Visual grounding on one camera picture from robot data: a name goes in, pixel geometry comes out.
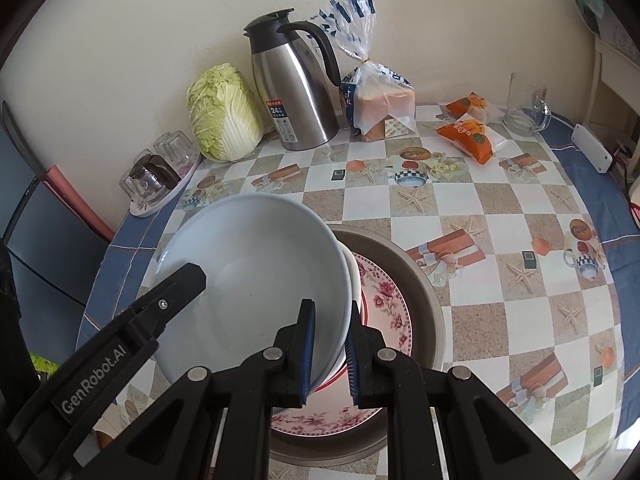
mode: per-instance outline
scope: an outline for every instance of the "silver screw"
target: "silver screw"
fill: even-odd
[[[262,355],[269,361],[277,361],[282,357],[282,350],[280,350],[277,346],[272,346],[262,352]]]
[[[393,361],[396,358],[396,351],[393,348],[381,348],[378,350],[378,358],[383,361]]]
[[[193,367],[187,372],[187,377],[194,382],[201,381],[207,378],[207,369],[202,366]]]
[[[471,370],[466,366],[454,366],[451,373],[453,373],[455,378],[460,379],[461,381],[466,381],[471,377]]]

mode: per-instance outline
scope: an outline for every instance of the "oval tray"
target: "oval tray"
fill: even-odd
[[[412,323],[411,357],[425,368],[442,370],[444,318],[433,287],[420,267],[397,245],[365,229],[331,224],[351,251],[379,265],[395,282]],[[332,466],[360,460],[386,446],[386,410],[343,433],[315,438],[271,430],[271,458],[299,466]]]

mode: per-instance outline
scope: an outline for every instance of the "large bowl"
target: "large bowl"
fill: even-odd
[[[378,264],[400,289],[412,324],[411,357],[425,368],[442,370],[445,329],[440,303],[420,267],[397,245],[371,231],[346,225],[331,230],[354,253]],[[271,430],[271,458],[300,466],[354,462],[386,446],[386,410],[352,430],[307,438]]]
[[[203,208],[160,256],[159,283],[187,262],[207,277],[202,294],[159,338],[156,360],[169,382],[197,365],[238,366],[316,304],[311,388],[329,376],[344,345],[351,282],[342,250],[308,207],[274,194],[236,195]]]

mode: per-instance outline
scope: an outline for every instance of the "beige wall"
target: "beige wall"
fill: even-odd
[[[157,136],[190,129],[195,77],[231,62],[251,80],[242,28],[286,7],[308,18],[325,1],[48,0],[2,69],[0,94],[43,162],[117,227],[119,177]],[[475,91],[503,103],[518,71],[547,83],[553,110],[580,117],[593,38],[572,0],[374,1],[371,57],[408,78],[418,102]],[[346,73],[350,60],[338,59]]]

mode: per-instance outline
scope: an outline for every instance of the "pink floral plate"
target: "pink floral plate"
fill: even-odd
[[[379,266],[359,254],[354,256],[362,283],[362,322],[380,330],[387,346],[409,355],[411,320],[402,294]],[[353,405],[347,367],[343,366],[308,397],[304,408],[275,415],[271,427],[297,436],[327,436],[350,430],[378,411]]]

